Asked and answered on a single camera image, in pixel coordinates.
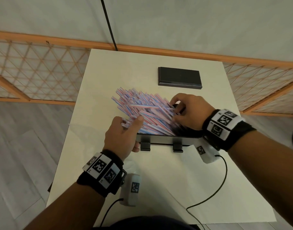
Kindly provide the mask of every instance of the wall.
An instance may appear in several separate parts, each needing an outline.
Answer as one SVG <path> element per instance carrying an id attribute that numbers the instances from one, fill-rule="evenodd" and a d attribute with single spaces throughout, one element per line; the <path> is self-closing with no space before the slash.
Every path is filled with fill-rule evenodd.
<path id="1" fill-rule="evenodd" d="M 105 0 L 116 42 L 293 61 L 293 0 Z M 0 0 L 0 31 L 111 42 L 100 0 Z"/>

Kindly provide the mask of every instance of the white table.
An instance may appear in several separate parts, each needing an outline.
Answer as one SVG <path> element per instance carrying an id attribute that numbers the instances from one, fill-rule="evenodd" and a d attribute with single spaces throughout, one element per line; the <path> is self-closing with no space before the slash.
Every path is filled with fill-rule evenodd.
<path id="1" fill-rule="evenodd" d="M 158 67 L 199 70 L 203 88 L 188 89 L 158 86 Z M 116 89 L 136 88 L 159 93 L 171 99 L 176 93 L 203 96 L 215 108 L 239 113 L 223 64 L 187 58 L 91 50 L 78 99 L 65 139 L 48 203 L 52 203 L 82 172 L 82 166 L 102 150 L 104 134 L 114 116 L 124 116 L 111 100 Z M 166 215 L 197 224 L 184 207 L 198 203 L 220 186 L 225 174 L 222 160 L 205 164 L 193 146 L 184 153 L 173 153 L 170 146 L 151 145 L 150 152 L 131 153 L 124 164 L 128 173 L 142 176 L 139 205 L 120 204 L 110 210 L 105 225 L 139 215 Z M 248 182 L 225 151 L 220 154 L 228 164 L 222 189 L 209 201 L 192 208 L 202 223 L 240 223 L 275 221 L 271 206 Z M 98 226 L 117 195 L 106 198 L 96 221 Z"/>

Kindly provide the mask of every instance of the black cable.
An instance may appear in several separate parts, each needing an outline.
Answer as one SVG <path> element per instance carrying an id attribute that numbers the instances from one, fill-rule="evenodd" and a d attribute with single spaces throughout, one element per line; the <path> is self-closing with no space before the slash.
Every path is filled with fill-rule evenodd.
<path id="1" fill-rule="evenodd" d="M 192 208 L 192 207 L 196 207 L 196 206 L 198 206 L 198 205 L 200 205 L 200 204 L 202 204 L 202 203 L 205 203 L 207 200 L 209 200 L 210 198 L 212 198 L 212 197 L 214 197 L 214 195 L 215 194 L 217 194 L 218 193 L 218 191 L 221 189 L 221 187 L 223 186 L 223 184 L 224 184 L 224 182 L 225 182 L 225 180 L 226 180 L 226 176 L 228 175 L 228 165 L 226 164 L 226 161 L 225 161 L 225 159 L 223 158 L 223 156 L 221 156 L 221 155 L 215 155 L 216 157 L 221 157 L 222 159 L 223 159 L 223 161 L 224 161 L 224 163 L 225 163 L 225 177 L 224 177 L 224 179 L 223 179 L 223 182 L 222 182 L 222 184 L 219 186 L 219 188 L 210 196 L 210 197 L 208 197 L 206 200 L 203 200 L 202 202 L 199 202 L 199 203 L 197 203 L 197 204 L 195 204 L 195 205 L 192 205 L 192 206 L 190 206 L 190 207 L 187 207 L 186 208 L 186 211 L 193 217 L 193 218 L 195 218 L 201 225 L 202 225 L 202 227 L 203 227 L 203 229 L 205 230 L 205 228 L 204 228 L 204 226 L 203 226 L 203 224 L 193 215 L 193 214 L 191 214 L 189 211 L 188 211 L 188 209 L 189 208 Z"/>
<path id="2" fill-rule="evenodd" d="M 123 201 L 123 200 L 124 200 L 124 198 L 119 198 L 119 199 L 117 199 L 116 201 L 114 201 L 114 202 L 110 205 L 110 207 L 108 208 L 108 210 L 106 211 L 106 213 L 105 213 L 105 215 L 104 215 L 104 218 L 103 218 L 103 220 L 102 220 L 102 222 L 101 222 L 100 227 L 103 225 L 104 220 L 105 220 L 105 218 L 106 218 L 106 215 L 107 215 L 107 213 L 109 212 L 109 210 L 111 209 L 111 207 L 112 207 L 116 202 L 118 202 L 118 201 Z"/>
<path id="3" fill-rule="evenodd" d="M 111 30 L 111 27 L 110 27 L 110 23 L 109 23 L 109 19 L 108 19 L 108 15 L 107 15 L 104 0 L 101 0 L 101 3 L 102 3 L 103 11 L 104 11 L 104 14 L 105 14 L 105 17 L 106 17 L 106 21 L 107 21 L 107 25 L 108 25 L 108 28 L 109 28 L 110 36 L 112 38 L 113 45 L 115 46 L 115 50 L 117 51 L 118 48 L 117 48 L 117 45 L 115 44 L 115 39 L 114 39 L 113 34 L 112 34 L 112 30 Z"/>

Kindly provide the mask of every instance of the wristband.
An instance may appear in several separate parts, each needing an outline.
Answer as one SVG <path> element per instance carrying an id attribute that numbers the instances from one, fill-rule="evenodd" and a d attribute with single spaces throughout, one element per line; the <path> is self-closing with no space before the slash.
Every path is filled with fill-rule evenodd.
<path id="1" fill-rule="evenodd" d="M 95 154 L 83 170 L 77 183 L 90 186 L 103 197 L 116 194 L 127 174 L 122 160 L 110 150 Z"/>
<path id="2" fill-rule="evenodd" d="M 202 130 L 203 137 L 214 148 L 228 151 L 243 135 L 256 129 L 239 115 L 217 109 L 204 121 Z"/>

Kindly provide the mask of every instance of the gray wooden floor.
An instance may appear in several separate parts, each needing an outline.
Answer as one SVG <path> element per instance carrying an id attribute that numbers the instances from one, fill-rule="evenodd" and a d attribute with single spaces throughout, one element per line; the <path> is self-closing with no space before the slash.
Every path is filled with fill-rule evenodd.
<path id="1" fill-rule="evenodd" d="M 45 208 L 68 130 L 69 106 L 0 102 L 0 229 L 23 229 Z M 259 131 L 291 146 L 293 118 L 245 116 Z M 278 222 L 208 224 L 206 230 L 292 230 Z"/>

